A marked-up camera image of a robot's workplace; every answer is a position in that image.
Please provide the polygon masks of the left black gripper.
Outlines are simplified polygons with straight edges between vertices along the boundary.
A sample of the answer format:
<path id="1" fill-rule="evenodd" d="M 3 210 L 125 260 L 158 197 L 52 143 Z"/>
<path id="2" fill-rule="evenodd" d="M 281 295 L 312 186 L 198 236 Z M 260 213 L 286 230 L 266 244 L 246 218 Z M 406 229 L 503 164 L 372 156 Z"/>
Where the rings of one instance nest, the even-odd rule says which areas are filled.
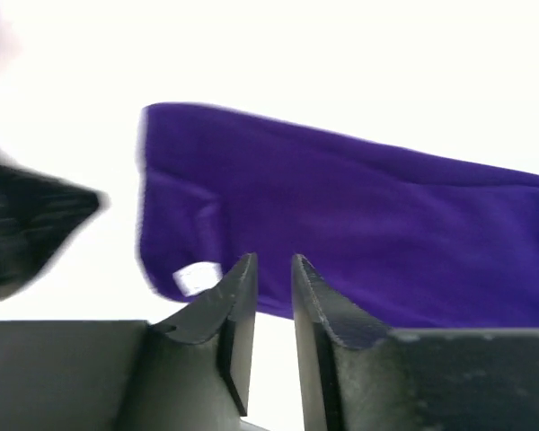
<path id="1" fill-rule="evenodd" d="M 101 200 L 97 190 L 0 163 L 0 301 L 35 278 Z"/>

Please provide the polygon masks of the purple towel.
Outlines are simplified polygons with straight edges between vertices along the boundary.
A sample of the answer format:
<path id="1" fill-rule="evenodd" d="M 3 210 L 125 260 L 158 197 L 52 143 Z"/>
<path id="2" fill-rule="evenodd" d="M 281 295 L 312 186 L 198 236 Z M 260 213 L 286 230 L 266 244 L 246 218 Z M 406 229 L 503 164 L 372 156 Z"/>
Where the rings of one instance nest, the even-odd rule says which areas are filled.
<path id="1" fill-rule="evenodd" d="M 290 260 L 397 327 L 539 327 L 539 175 L 205 105 L 145 110 L 139 255 L 187 302 L 249 252 L 261 312 Z"/>

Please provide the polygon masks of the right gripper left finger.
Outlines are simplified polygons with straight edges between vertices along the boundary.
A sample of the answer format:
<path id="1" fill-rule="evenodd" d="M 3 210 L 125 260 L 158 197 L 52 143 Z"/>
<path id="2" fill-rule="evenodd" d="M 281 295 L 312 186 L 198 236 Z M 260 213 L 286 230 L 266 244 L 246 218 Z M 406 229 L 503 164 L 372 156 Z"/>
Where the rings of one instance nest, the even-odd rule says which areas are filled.
<path id="1" fill-rule="evenodd" d="M 257 269 L 243 256 L 156 324 L 0 321 L 0 431 L 238 429 Z"/>

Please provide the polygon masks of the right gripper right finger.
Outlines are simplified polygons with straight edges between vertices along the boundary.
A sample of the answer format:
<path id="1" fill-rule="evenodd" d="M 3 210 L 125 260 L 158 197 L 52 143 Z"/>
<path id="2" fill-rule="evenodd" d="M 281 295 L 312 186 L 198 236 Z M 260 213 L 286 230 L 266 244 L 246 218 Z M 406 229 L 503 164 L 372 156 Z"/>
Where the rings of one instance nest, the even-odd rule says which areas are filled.
<path id="1" fill-rule="evenodd" d="M 292 303 L 308 430 L 539 430 L 539 329 L 395 329 L 302 255 Z"/>

